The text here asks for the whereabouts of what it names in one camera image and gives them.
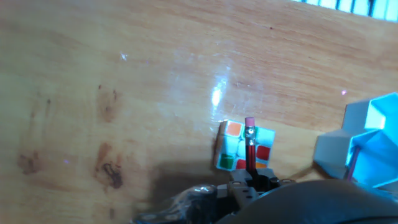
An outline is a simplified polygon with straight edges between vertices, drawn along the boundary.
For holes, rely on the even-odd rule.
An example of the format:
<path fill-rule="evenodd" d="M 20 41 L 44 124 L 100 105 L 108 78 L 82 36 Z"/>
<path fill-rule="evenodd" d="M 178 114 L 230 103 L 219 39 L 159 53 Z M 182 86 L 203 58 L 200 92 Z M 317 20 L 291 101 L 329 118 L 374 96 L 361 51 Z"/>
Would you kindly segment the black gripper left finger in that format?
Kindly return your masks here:
<path fill-rule="evenodd" d="M 227 184 L 217 186 L 216 214 L 238 213 L 259 198 L 258 192 L 249 185 L 251 175 L 244 169 L 230 173 Z"/>

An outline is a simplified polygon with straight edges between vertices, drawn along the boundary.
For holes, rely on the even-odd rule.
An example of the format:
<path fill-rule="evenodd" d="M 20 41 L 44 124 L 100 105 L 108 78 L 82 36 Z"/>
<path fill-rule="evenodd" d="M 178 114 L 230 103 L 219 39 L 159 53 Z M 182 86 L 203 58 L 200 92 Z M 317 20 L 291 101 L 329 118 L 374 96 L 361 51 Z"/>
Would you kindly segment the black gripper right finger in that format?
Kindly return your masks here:
<path fill-rule="evenodd" d="M 257 169 L 257 176 L 255 177 L 256 190 L 273 190 L 278 187 L 294 184 L 292 179 L 279 179 L 272 169 Z"/>

